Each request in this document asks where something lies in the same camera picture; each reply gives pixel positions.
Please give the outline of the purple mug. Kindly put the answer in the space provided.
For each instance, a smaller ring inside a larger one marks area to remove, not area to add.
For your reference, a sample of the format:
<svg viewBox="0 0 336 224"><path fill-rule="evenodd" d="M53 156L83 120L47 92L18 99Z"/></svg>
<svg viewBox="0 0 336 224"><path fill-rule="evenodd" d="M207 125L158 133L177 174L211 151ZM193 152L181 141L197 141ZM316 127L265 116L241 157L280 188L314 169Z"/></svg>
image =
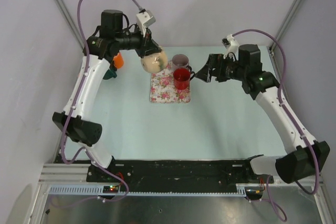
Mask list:
<svg viewBox="0 0 336 224"><path fill-rule="evenodd" d="M184 54L178 54L173 56L172 58L172 70L175 71L178 68L188 69L192 71L192 67L190 66L189 58Z"/></svg>

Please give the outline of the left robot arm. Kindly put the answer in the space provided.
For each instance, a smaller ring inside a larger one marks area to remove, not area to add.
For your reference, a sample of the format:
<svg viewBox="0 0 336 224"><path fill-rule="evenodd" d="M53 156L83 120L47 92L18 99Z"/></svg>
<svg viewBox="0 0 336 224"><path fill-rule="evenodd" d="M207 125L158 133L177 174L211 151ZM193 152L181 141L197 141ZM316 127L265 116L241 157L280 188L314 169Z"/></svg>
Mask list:
<svg viewBox="0 0 336 224"><path fill-rule="evenodd" d="M114 57L122 50L135 50L146 72L158 73L167 66L167 56L149 29L155 23L154 15L149 10L141 10L136 15L134 31L123 26L126 21L128 18L122 11L108 9L102 12L101 24L86 41L88 48L83 51L80 73L71 97L63 111L55 112L52 117L63 138L69 137L82 146L92 163L100 166L98 175L106 182L116 177L116 168L110 165L112 155L99 141L102 125L89 119L102 80L109 70L117 70Z"/></svg>

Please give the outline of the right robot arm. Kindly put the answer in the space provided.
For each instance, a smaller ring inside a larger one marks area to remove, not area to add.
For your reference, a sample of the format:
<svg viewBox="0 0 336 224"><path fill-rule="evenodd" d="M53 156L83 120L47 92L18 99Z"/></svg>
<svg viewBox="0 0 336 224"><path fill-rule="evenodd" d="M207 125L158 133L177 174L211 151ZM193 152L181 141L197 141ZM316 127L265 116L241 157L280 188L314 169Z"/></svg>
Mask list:
<svg viewBox="0 0 336 224"><path fill-rule="evenodd" d="M257 156L243 168L243 178L253 183L262 174L279 176L290 184L318 175L330 153L327 142L318 142L298 120L289 106L279 82L271 72L263 70L257 45L245 44L227 54L210 54L195 77L209 83L237 80L244 92L265 111L283 142L286 155L275 158Z"/></svg>

